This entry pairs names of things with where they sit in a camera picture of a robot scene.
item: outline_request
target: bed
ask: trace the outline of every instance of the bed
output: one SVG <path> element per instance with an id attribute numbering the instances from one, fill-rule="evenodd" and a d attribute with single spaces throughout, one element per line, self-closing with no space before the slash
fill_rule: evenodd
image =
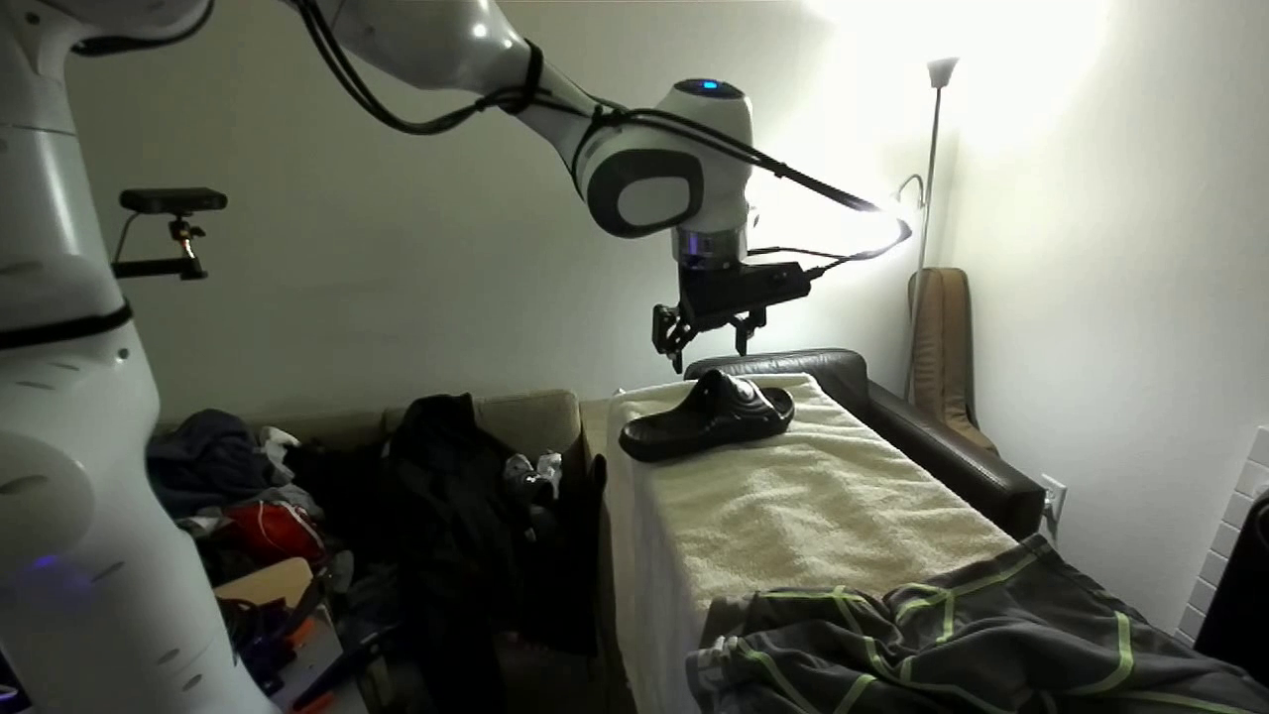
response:
<path id="1" fill-rule="evenodd" d="M 868 701 L 876 705 L 883 693 L 895 693 L 893 701 L 908 698 L 908 690 L 893 683 L 956 690 L 966 679 L 989 686 L 985 698 L 961 698 L 974 701 L 973 711 L 1014 711 L 1008 701 L 1014 701 L 1018 690 L 1027 698 L 1027 670 L 1014 670 L 1018 683 L 1010 686 L 1018 690 L 998 693 L 995 683 L 1008 683 L 1010 667 L 993 667 L 985 679 L 985 667 L 966 661 L 966 675 L 961 670 L 956 683 L 921 683 L 921 675 L 908 670 L 913 661 L 883 670 L 887 661 L 882 660 L 887 654 L 876 652 L 882 633 L 868 628 L 882 628 L 887 605 L 895 611 L 895 617 L 883 623 L 887 633 L 895 633 L 893 642 L 944 654 L 940 675 L 946 675 L 946 660 L 962 661 L 962 654 L 1008 661 L 1022 632 L 1035 638 L 1027 642 L 1035 661 L 1053 654 L 1051 661 L 1078 675 L 1094 670 L 1094 683 L 1071 683 L 1071 693 L 1147 686 L 1171 701 L 1242 701 L 1227 711 L 1269 711 L 1265 690 L 1242 670 L 1172 646 L 1131 605 L 1117 605 L 1071 572 L 1048 538 L 1018 545 L 998 533 L 864 419 L 827 402 L 811 375 L 760 373 L 752 382 L 789 387 L 796 410 L 789 431 L 665 465 L 632 461 L 620 448 L 620 429 L 634 415 L 674 410 L 689 382 L 622 387 L 608 404 L 601 500 L 612 518 L 613 642 L 644 714 L 689 714 L 699 701 L 710 701 L 706 711 L 852 711 L 868 686 Z M 1059 628 L 1044 632 L 1030 628 L 1035 611 L 1008 611 L 1004 603 L 1018 603 L 1018 592 L 1039 596 L 1035 611 L 1053 615 Z M 864 667 L 876 661 L 882 675 L 841 670 L 825 679 L 825 667 L 818 667 L 802 670 L 807 686 L 792 686 L 772 652 L 792 661 L 792 675 L 796 667 L 825 661 L 825 652 L 811 646 L 827 642 L 825 628 L 834 632 L 837 654 L 841 642 L 858 642 Z M 973 638 L 962 652 L 962 638 L 953 638 L 956 628 L 995 638 Z M 1102 654 L 1088 654 L 1088 646 L 1051 652 L 1071 642 L 1071 632 L 1105 642 Z M 834 690 L 834 705 L 804 701 L 802 690 Z"/>

